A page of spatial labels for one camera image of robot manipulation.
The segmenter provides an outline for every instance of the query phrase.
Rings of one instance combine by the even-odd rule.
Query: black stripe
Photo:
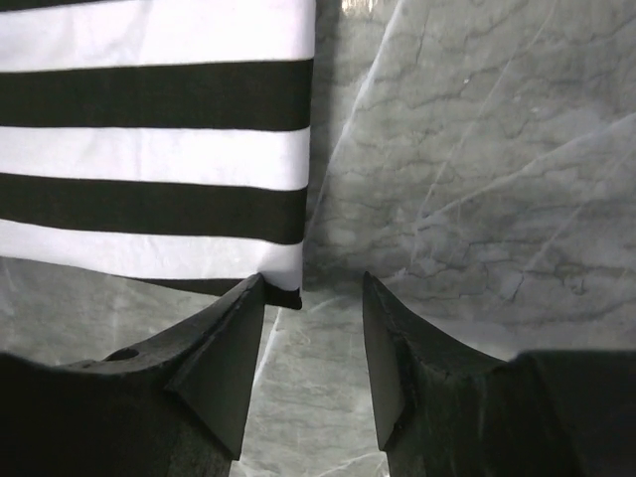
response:
[[[0,219],[75,231],[300,243],[306,189],[0,174]]]
[[[0,74],[0,124],[295,131],[312,60]]]
[[[165,286],[175,290],[191,291],[194,293],[203,293],[206,295],[222,296],[239,283],[241,279],[215,279],[215,280],[149,280],[137,279],[144,283]],[[282,290],[270,283],[265,283],[265,300],[268,305],[281,306],[292,310],[300,310],[302,308],[302,300],[300,299],[300,290],[286,291]]]
[[[104,3],[106,0],[0,0],[0,12],[32,10],[34,8],[62,7],[79,3]]]

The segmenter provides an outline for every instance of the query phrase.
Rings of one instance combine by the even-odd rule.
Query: white stripe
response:
[[[315,0],[116,0],[0,14],[0,72],[314,55]]]
[[[245,278],[301,283],[302,243],[247,238],[166,237],[63,231],[0,220],[0,256],[77,266],[135,278]]]
[[[0,127],[0,172],[295,191],[309,177],[309,128]]]

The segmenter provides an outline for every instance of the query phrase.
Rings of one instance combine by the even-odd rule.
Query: striped fabric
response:
[[[297,309],[314,0],[0,0],[0,255]]]

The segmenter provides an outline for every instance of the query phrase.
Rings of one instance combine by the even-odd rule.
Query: marble vein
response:
[[[368,459],[369,457],[378,457],[378,452],[369,452],[367,454],[360,455],[360,456],[354,457],[352,459],[348,459],[345,462],[343,462],[340,465],[338,465],[337,467],[334,467],[332,469],[326,470],[325,472],[321,472],[320,474],[317,474],[314,477],[326,477],[328,475],[333,475],[334,473],[336,473],[336,472],[338,472],[340,470],[346,470],[349,467],[351,467],[353,464],[355,464],[356,462],[360,462],[361,460]],[[378,470],[380,470],[380,467],[382,466],[383,463],[384,462],[380,462],[380,464],[378,464],[378,467],[376,467],[376,472]]]
[[[486,194],[487,192],[493,191],[495,189],[501,188],[503,186],[506,186],[512,182],[514,182],[516,179],[518,179],[519,177],[522,177],[526,174],[528,174],[529,172],[531,172],[536,166],[537,164],[541,163],[542,161],[545,161],[546,159],[549,159],[551,157],[553,157],[554,155],[566,151],[568,149],[572,149],[575,146],[581,144],[582,142],[592,139],[596,136],[598,136],[599,134],[602,134],[603,132],[606,131],[610,131],[613,128],[617,128],[620,127],[622,125],[626,125],[626,124],[630,124],[630,123],[634,123],[636,122],[636,112],[631,113],[626,115],[625,117],[622,117],[616,121],[613,121],[612,123],[608,124],[607,127],[599,132],[597,130],[593,130],[590,131],[586,134],[582,134],[580,136],[577,136],[573,139],[570,139],[569,141],[567,141],[565,144],[562,144],[558,147],[556,147],[555,149],[552,149],[549,152],[546,152],[544,154],[541,154],[539,156],[537,156],[535,159],[533,159],[531,162],[529,162],[528,164],[526,164],[524,167],[522,167],[521,169],[507,174],[505,176],[499,176],[496,179],[494,179],[493,181],[491,181],[490,183],[486,184],[485,186],[472,191],[458,199],[455,199],[452,202],[449,202],[448,204],[446,204],[445,206],[441,207],[440,209],[437,209],[436,211],[431,212],[429,215],[427,215],[426,217],[423,217],[419,220],[418,222],[418,228],[422,228],[428,224],[434,224],[436,218],[441,217],[443,214],[446,214],[447,212],[453,210],[454,208],[461,206],[462,204],[475,199],[483,194]]]
[[[380,67],[380,58],[382,57],[382,54],[386,48],[388,39],[391,37],[396,27],[396,24],[398,23],[399,13],[401,12],[402,5],[404,4],[404,2],[405,0],[397,0],[394,12],[391,15],[391,18],[389,19],[389,22],[387,23],[387,26],[385,28],[385,33],[383,34],[382,40],[380,42],[378,53],[376,54],[376,57],[374,58],[374,61],[371,64],[371,67],[367,71],[365,79],[363,80],[362,85],[360,86],[360,89],[358,90],[358,93],[356,94],[356,98],[354,99],[353,105],[351,106],[351,111],[345,121],[342,131],[340,132],[340,135],[338,137],[338,140],[336,141],[334,149],[329,156],[329,160],[327,162],[327,169],[325,171],[325,176],[322,178],[320,190],[318,192],[318,198],[316,199],[316,208],[314,209],[314,212],[309,220],[309,223],[307,225],[307,229],[305,232],[306,238],[309,237],[309,235],[311,234],[315,226],[316,217],[318,215],[317,213],[320,208],[322,199],[325,195],[325,185],[327,183],[327,178],[329,175],[331,165],[334,161],[334,158],[337,158],[340,155],[340,151],[343,145],[343,139],[349,136],[351,125],[356,117],[356,111],[360,107],[361,101],[367,95],[367,92],[369,91],[371,85],[374,83],[375,77]]]
[[[278,308],[278,311],[276,312],[276,318],[274,319],[274,324],[271,327],[271,330],[269,331],[269,336],[267,337],[267,341],[265,342],[265,351],[263,352],[262,357],[260,358],[260,362],[258,363],[258,367],[256,368],[256,371],[254,372],[254,379],[252,384],[253,389],[255,389],[260,383],[260,379],[262,377],[265,366],[267,366],[269,358],[276,346],[276,341],[278,340],[278,337],[280,335],[280,333],[278,332],[278,323],[280,321],[281,315],[282,315],[282,308]]]
[[[598,186],[604,183],[605,181],[607,181],[614,174],[616,174],[616,172],[618,171],[618,168],[622,166],[625,163],[625,161],[627,161],[627,159],[634,154],[634,152],[636,152],[636,146],[632,147],[629,151],[627,151],[627,153],[625,153],[625,155],[623,155],[623,157],[618,158],[611,164],[611,167],[607,170],[605,174],[603,174],[603,177],[596,184],[594,184],[594,187],[589,197],[587,197],[583,202],[581,202],[576,207],[576,209],[574,209],[574,212],[572,212],[564,221],[561,222],[561,224],[558,226],[555,232],[541,245],[541,248],[539,249],[539,251],[532,256],[532,258],[528,261],[528,263],[526,263],[526,265],[524,266],[522,270],[522,273],[532,270],[535,267],[537,262],[546,254],[546,252],[552,246],[552,244],[555,242],[558,236],[560,236],[572,224],[572,222],[576,219],[576,217],[578,217],[578,215],[581,213],[583,208],[595,199],[594,196]]]
[[[540,28],[537,31],[537,33],[535,34],[535,36],[532,38],[532,40],[529,42],[529,44],[525,47],[525,50],[529,50],[537,42],[537,40],[541,36],[542,32],[544,31],[544,28],[546,27],[546,25],[548,24],[548,22],[552,18],[553,14],[555,13],[555,9],[557,7],[557,4],[558,4],[558,0],[555,0],[555,2],[553,3],[552,9],[550,10],[548,16],[546,17],[546,19],[544,20],[544,22],[540,26]],[[506,61],[506,64],[502,68],[501,73],[499,74],[499,77],[495,81],[495,84],[493,85],[492,89],[486,95],[485,99],[481,103],[481,106],[479,107],[479,111],[477,112],[477,117],[468,124],[468,127],[466,127],[466,129],[462,133],[462,135],[461,135],[461,137],[459,139],[459,142],[456,145],[453,145],[453,147],[450,149],[450,151],[448,152],[448,155],[446,156],[446,159],[442,162],[441,167],[439,168],[437,176],[435,177],[433,183],[429,186],[428,192],[426,193],[426,196],[424,197],[424,200],[422,201],[421,205],[419,206],[419,209],[417,210],[417,215],[415,216],[415,219],[413,221],[413,225],[414,225],[413,234],[415,235],[415,241],[413,243],[413,249],[412,249],[412,251],[410,253],[410,264],[409,264],[410,266],[413,266],[413,264],[415,262],[415,258],[417,256],[417,244],[419,242],[419,240],[418,240],[418,238],[419,238],[419,230],[418,230],[418,225],[417,224],[418,224],[420,218],[422,217],[422,215],[424,213],[425,207],[428,204],[428,201],[430,199],[431,194],[433,194],[433,192],[435,190],[435,187],[437,186],[437,184],[441,180],[444,172],[446,171],[446,168],[448,167],[448,164],[450,162],[452,162],[452,160],[454,159],[455,151],[461,150],[464,147],[466,139],[472,133],[472,131],[473,131],[474,127],[475,127],[475,124],[477,124],[477,122],[482,118],[482,116],[484,114],[484,111],[486,109],[486,106],[488,105],[488,103],[490,102],[490,100],[491,100],[491,98],[493,96],[493,93],[495,92],[495,90],[497,90],[497,88],[499,87],[499,84],[501,83],[502,79],[506,76],[506,72],[508,71],[508,68],[510,67],[510,64],[511,64],[512,60],[518,54],[520,49],[521,49],[521,47],[517,47],[517,49],[513,52],[513,54],[510,57],[510,59],[508,59]]]

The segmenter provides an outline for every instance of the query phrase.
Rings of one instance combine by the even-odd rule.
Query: marble surface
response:
[[[503,359],[636,347],[636,3],[318,0],[305,308],[234,477],[381,477],[361,277]],[[0,347],[100,359],[210,303],[0,260]]]

